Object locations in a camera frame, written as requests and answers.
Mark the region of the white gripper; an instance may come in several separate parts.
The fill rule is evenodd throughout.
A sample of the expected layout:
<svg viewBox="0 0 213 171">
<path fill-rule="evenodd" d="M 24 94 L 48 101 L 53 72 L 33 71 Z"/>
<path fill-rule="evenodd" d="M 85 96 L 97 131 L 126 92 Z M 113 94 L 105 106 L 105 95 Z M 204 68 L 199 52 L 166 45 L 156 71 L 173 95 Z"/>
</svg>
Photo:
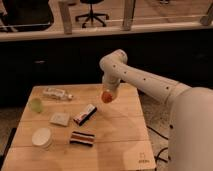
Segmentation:
<svg viewBox="0 0 213 171">
<path fill-rule="evenodd" d="M 118 96 L 118 87 L 120 85 L 120 80 L 110 81 L 105 78 L 102 79 L 103 90 L 112 93 L 112 100 L 114 101 Z"/>
</svg>

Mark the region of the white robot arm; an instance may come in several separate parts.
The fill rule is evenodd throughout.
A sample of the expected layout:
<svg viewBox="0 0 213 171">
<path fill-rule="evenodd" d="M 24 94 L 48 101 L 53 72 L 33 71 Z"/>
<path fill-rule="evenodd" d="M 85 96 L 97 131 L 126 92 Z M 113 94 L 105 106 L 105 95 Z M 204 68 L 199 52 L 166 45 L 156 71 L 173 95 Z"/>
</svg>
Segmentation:
<svg viewBox="0 0 213 171">
<path fill-rule="evenodd" d="M 101 58 L 102 101 L 112 102 L 121 81 L 168 106 L 168 171 L 213 171 L 213 90 L 181 82 L 127 64 L 121 50 Z"/>
</svg>

